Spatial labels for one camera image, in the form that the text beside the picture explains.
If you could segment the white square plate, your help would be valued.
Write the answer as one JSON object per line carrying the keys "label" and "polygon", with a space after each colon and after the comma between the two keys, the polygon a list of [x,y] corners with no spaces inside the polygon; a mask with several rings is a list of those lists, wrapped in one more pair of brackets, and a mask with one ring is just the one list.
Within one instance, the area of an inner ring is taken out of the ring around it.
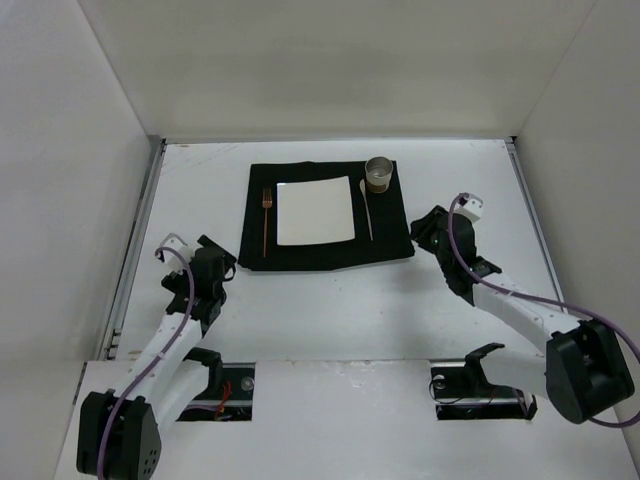
{"label": "white square plate", "polygon": [[276,218],[278,246],[312,246],[354,240],[349,177],[278,183]]}

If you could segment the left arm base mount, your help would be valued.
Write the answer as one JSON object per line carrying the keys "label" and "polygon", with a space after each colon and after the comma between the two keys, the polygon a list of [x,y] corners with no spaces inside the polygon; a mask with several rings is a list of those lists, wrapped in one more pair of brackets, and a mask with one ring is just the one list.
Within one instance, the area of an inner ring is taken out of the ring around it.
{"label": "left arm base mount", "polygon": [[213,386],[191,400],[178,422],[248,422],[253,415],[255,363],[224,364]]}

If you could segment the black cloth placemat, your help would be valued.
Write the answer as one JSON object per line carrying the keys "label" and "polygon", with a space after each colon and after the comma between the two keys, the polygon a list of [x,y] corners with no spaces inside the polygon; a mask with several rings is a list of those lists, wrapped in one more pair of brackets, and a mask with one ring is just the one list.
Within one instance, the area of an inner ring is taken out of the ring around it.
{"label": "black cloth placemat", "polygon": [[317,272],[414,255],[401,183],[362,192],[362,161],[254,164],[238,263],[254,272]]}

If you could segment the copper fork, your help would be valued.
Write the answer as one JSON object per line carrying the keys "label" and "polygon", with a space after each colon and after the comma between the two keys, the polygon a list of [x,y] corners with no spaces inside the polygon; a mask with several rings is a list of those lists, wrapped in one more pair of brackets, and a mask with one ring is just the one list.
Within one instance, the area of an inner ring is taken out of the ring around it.
{"label": "copper fork", "polygon": [[262,209],[264,211],[263,218],[263,257],[267,256],[268,252],[268,228],[269,228],[269,211],[273,206],[273,194],[269,187],[266,187],[262,191]]}

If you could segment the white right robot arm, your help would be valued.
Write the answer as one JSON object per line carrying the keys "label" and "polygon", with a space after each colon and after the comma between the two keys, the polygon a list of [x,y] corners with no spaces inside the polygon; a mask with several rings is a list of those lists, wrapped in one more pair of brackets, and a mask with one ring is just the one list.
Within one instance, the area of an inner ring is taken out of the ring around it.
{"label": "white right robot arm", "polygon": [[449,208],[437,205],[411,223],[410,237],[436,258],[456,296],[501,320],[537,352],[526,355],[499,342],[473,350],[460,370],[458,396],[513,388],[546,398],[571,423],[596,422],[598,414],[635,393],[620,347],[628,336],[593,313],[526,293],[480,256],[473,224],[481,207],[465,197]]}

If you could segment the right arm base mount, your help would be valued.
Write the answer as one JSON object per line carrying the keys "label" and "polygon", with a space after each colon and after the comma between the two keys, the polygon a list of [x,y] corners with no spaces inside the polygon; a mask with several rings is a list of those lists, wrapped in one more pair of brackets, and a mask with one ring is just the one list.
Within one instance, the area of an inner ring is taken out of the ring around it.
{"label": "right arm base mount", "polygon": [[534,395],[478,380],[462,361],[430,365],[429,394],[439,421],[531,421],[538,411]]}

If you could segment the silver metal cup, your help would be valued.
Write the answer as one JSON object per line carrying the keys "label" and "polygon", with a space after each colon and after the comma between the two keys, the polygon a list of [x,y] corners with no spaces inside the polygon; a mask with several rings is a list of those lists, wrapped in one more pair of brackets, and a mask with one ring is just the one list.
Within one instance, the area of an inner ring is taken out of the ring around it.
{"label": "silver metal cup", "polygon": [[369,159],[364,166],[365,184],[372,193],[388,190],[394,172],[393,162],[382,156]]}

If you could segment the silver knife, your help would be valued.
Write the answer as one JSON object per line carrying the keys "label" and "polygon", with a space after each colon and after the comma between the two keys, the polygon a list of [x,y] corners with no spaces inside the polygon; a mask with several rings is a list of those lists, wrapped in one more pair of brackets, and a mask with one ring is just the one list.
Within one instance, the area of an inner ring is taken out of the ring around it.
{"label": "silver knife", "polygon": [[373,242],[374,241],[374,235],[373,235],[372,221],[371,221],[368,198],[367,198],[367,186],[366,186],[366,181],[365,181],[364,178],[360,180],[359,188],[360,188],[360,192],[361,192],[361,195],[362,195],[362,198],[363,198],[363,203],[364,203],[364,208],[365,208],[365,215],[366,215],[366,220],[367,220],[369,240],[371,242]]}

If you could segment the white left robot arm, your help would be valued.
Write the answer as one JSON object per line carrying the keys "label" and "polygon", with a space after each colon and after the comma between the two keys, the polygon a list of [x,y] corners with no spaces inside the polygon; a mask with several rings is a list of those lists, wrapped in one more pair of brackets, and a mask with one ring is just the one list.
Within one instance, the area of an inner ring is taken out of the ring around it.
{"label": "white left robot arm", "polygon": [[76,469],[96,479],[151,478],[163,432],[222,381],[220,354],[200,343],[227,300],[235,257],[205,235],[191,248],[170,234],[154,254],[169,270],[161,285],[172,295],[160,325],[126,374],[80,407]]}

